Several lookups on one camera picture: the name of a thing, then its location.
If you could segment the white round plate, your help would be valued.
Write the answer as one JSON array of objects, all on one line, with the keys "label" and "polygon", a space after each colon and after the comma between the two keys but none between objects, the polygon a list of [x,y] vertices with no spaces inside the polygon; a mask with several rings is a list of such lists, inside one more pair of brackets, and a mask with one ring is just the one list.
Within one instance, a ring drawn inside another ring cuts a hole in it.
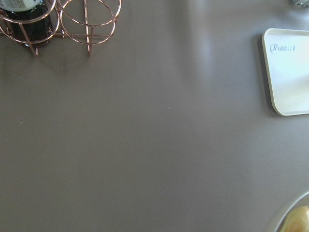
[{"label": "white round plate", "polygon": [[274,232],[309,231],[309,192],[297,197],[280,216]]}]

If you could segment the yellow twisted donut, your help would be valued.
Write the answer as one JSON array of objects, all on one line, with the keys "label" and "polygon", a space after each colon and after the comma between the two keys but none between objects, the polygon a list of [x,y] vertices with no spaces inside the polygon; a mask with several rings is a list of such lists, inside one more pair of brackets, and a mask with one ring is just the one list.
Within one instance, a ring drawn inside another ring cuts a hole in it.
[{"label": "yellow twisted donut", "polygon": [[280,232],[308,232],[309,207],[301,206],[292,209],[285,217]]}]

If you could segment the white rectangular tray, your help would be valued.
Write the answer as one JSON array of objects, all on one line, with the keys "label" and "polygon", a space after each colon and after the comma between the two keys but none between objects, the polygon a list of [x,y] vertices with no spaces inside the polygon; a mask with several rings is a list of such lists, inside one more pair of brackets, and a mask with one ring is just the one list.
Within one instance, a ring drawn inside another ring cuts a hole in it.
[{"label": "white rectangular tray", "polygon": [[282,116],[309,113],[309,32],[270,28],[262,36],[274,110]]}]

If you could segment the Suntory dark bottle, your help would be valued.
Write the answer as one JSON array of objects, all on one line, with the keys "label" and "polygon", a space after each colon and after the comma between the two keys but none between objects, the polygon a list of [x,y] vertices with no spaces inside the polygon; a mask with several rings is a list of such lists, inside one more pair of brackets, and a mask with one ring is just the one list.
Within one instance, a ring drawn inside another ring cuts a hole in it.
[{"label": "Suntory dark bottle", "polygon": [[[9,19],[19,21],[36,19],[48,12],[48,6],[44,0],[2,0],[0,9]],[[29,40],[35,42],[34,47],[41,47],[49,43],[53,32],[50,16],[24,24],[23,27]]]}]

